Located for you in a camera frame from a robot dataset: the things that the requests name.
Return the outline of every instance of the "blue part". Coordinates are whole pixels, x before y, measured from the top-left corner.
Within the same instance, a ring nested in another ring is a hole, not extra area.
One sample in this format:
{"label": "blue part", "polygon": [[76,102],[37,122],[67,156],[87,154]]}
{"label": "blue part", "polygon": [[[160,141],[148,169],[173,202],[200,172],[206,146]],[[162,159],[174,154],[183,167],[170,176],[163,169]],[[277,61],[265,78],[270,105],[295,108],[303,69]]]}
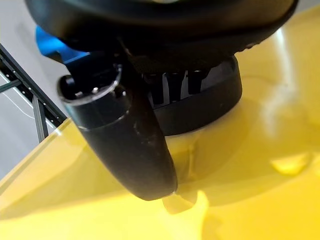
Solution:
{"label": "blue part", "polygon": [[65,65],[88,56],[89,52],[77,51],[60,41],[57,37],[45,32],[41,27],[36,27],[36,42],[42,55],[54,58],[57,54]]}

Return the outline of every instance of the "yellow surface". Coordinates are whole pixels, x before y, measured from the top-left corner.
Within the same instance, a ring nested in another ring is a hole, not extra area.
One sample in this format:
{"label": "yellow surface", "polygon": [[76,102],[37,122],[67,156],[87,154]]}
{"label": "yellow surface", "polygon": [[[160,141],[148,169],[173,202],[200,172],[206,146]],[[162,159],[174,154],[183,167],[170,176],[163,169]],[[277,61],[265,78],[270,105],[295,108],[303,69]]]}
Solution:
{"label": "yellow surface", "polygon": [[69,120],[0,182],[1,240],[320,240],[320,7],[239,53],[243,98],[167,139],[175,195],[146,202]]}

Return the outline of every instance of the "yellow plastic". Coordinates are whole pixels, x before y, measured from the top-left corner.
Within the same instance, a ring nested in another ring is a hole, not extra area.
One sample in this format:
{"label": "yellow plastic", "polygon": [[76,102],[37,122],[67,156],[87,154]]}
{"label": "yellow plastic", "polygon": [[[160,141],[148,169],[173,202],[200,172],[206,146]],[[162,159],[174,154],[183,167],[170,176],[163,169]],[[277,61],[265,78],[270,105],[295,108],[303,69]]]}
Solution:
{"label": "yellow plastic", "polygon": [[143,201],[66,121],[0,182],[1,240],[320,240],[320,7],[237,55],[243,97],[168,137],[176,194]]}

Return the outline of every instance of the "white wall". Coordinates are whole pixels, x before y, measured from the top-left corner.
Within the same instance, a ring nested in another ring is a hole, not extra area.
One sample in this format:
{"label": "white wall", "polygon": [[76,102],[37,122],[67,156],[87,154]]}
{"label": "white wall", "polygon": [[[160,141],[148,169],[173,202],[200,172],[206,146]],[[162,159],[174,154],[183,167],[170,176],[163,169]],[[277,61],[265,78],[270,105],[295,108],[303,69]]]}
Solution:
{"label": "white wall", "polygon": [[[0,43],[65,111],[56,94],[56,82],[68,71],[62,64],[40,55],[35,28],[23,0],[0,0]],[[4,83],[0,76],[0,85]],[[13,89],[0,94],[0,179],[39,144],[33,117],[33,109]]]}

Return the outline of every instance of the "black rubber grip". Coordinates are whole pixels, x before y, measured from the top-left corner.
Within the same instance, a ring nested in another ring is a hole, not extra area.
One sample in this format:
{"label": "black rubber grip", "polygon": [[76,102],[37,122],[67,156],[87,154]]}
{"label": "black rubber grip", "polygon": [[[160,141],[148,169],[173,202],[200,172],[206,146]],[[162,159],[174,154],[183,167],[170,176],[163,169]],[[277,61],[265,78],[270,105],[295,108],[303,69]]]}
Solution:
{"label": "black rubber grip", "polygon": [[131,193],[150,201],[176,191],[165,137],[143,94],[120,84],[75,100],[59,94],[88,144]]}

